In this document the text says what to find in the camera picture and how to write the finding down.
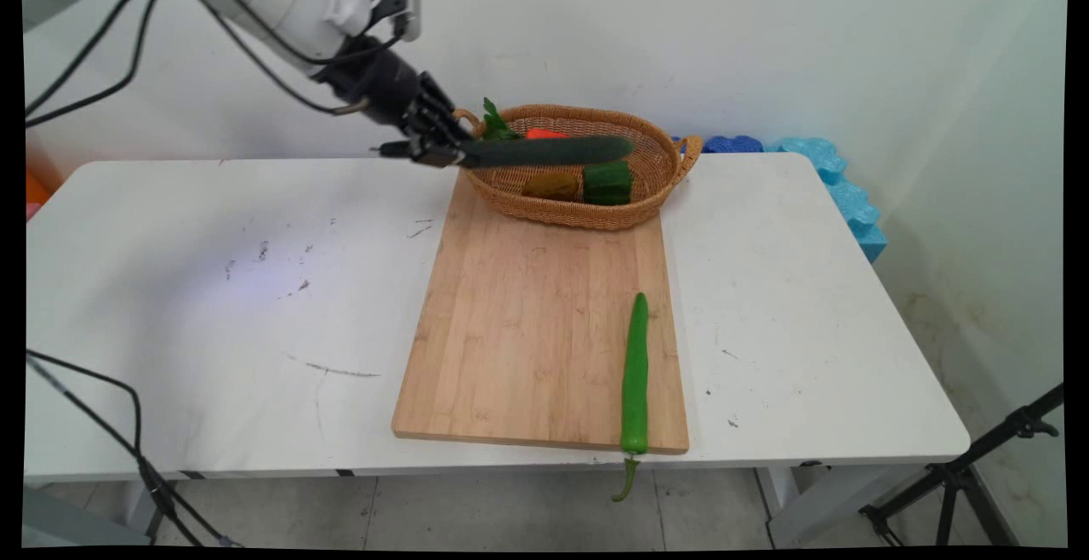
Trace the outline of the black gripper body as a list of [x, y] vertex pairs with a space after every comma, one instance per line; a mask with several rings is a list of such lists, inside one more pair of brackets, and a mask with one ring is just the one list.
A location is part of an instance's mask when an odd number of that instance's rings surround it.
[[419, 100], [427, 72], [416, 71], [392, 49], [377, 39], [350, 39], [338, 57], [363, 52], [359, 59], [325, 65], [316, 72], [316, 82], [325, 83], [348, 106], [367, 102], [362, 114], [377, 124], [394, 127], [419, 127]]

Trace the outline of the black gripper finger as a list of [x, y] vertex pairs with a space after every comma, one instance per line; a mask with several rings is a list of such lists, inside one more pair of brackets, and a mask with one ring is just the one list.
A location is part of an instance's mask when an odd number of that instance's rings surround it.
[[401, 132], [404, 134], [404, 141], [400, 142], [401, 156], [407, 157], [412, 162], [446, 168], [458, 165], [465, 156], [465, 141], [460, 145], [438, 145], [421, 137], [416, 132], [416, 109], [406, 110]]
[[438, 145], [460, 145], [472, 141], [470, 130], [458, 124], [455, 105], [448, 98], [428, 72], [419, 74], [419, 93], [416, 95], [416, 132]]

